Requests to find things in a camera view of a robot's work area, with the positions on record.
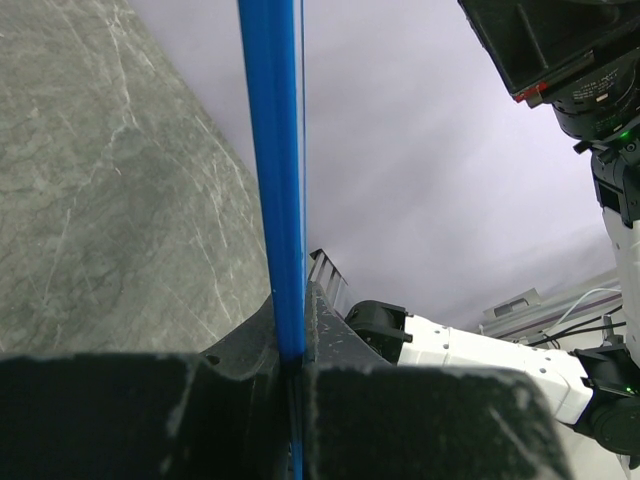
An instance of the blue pole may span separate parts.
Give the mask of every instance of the blue pole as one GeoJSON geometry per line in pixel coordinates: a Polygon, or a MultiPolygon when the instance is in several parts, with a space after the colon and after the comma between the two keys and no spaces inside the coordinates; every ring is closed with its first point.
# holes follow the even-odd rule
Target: blue pole
{"type": "Polygon", "coordinates": [[[281,363],[289,372],[293,467],[302,479],[301,388],[295,371],[306,349],[307,248],[294,5],[293,0],[238,0],[238,10],[276,336],[281,363]]]}

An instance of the white ceiling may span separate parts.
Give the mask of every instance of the white ceiling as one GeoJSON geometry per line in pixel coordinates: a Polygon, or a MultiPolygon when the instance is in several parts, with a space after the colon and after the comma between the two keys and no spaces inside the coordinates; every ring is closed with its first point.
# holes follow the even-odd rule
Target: white ceiling
{"type": "MultiPolygon", "coordinates": [[[[235,0],[130,0],[251,170],[235,0]]],[[[507,94],[455,0],[307,0],[310,248],[434,321],[614,266],[587,156],[507,94]]]]}

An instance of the black cable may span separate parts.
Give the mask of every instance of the black cable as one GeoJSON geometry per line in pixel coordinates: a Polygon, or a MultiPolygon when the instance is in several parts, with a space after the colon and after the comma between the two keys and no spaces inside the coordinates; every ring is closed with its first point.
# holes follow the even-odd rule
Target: black cable
{"type": "Polygon", "coordinates": [[[584,327],[585,325],[589,325],[590,323],[597,322],[598,320],[602,320],[602,317],[604,317],[605,315],[613,315],[614,313],[619,312],[620,310],[622,310],[622,305],[614,308],[613,310],[609,310],[608,312],[602,314],[599,317],[595,317],[595,318],[592,318],[591,320],[586,320],[584,322],[580,322],[580,323],[576,323],[575,325],[571,325],[570,327],[565,328],[564,330],[561,330],[560,332],[554,334],[553,336],[560,335],[560,334],[566,333],[566,332],[570,332],[571,330],[575,330],[576,328],[584,327]]]}
{"type": "Polygon", "coordinates": [[[549,335],[547,335],[546,333],[543,333],[542,336],[544,337],[544,339],[551,343],[551,346],[553,348],[555,348],[556,350],[560,350],[560,344],[558,343],[557,340],[552,340],[551,337],[549,335]]]}
{"type": "Polygon", "coordinates": [[[620,322],[620,323],[614,323],[613,325],[602,325],[600,327],[591,327],[591,328],[585,328],[582,330],[560,332],[560,333],[556,333],[555,335],[551,335],[550,337],[547,337],[544,340],[530,343],[527,346],[537,347],[538,345],[542,345],[543,343],[547,343],[552,340],[560,340],[561,338],[570,337],[572,335],[580,335],[581,333],[601,332],[602,330],[607,330],[608,328],[624,327],[626,324],[627,322],[620,322]]]}

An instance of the black mount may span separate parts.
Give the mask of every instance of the black mount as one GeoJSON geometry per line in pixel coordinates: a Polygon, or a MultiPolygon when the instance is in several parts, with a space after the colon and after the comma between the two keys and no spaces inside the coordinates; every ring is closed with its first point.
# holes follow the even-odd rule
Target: black mount
{"type": "Polygon", "coordinates": [[[572,426],[609,451],[640,455],[640,369],[625,345],[576,350],[593,398],[572,426]]]}
{"type": "Polygon", "coordinates": [[[598,202],[620,214],[622,222],[633,228],[640,220],[640,140],[636,129],[611,147],[592,147],[591,171],[598,202]]]}
{"type": "Polygon", "coordinates": [[[413,337],[404,332],[407,311],[389,303],[365,300],[355,305],[345,323],[387,362],[396,364],[402,345],[413,337]]]}

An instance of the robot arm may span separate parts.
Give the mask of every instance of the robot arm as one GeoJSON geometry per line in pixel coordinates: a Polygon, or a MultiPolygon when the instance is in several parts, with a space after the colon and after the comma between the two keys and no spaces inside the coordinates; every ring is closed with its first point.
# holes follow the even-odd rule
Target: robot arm
{"type": "Polygon", "coordinates": [[[583,383],[587,372],[575,356],[456,330],[419,316],[407,317],[398,365],[496,367],[526,373],[547,398],[559,422],[575,425],[593,390],[583,383]]]}

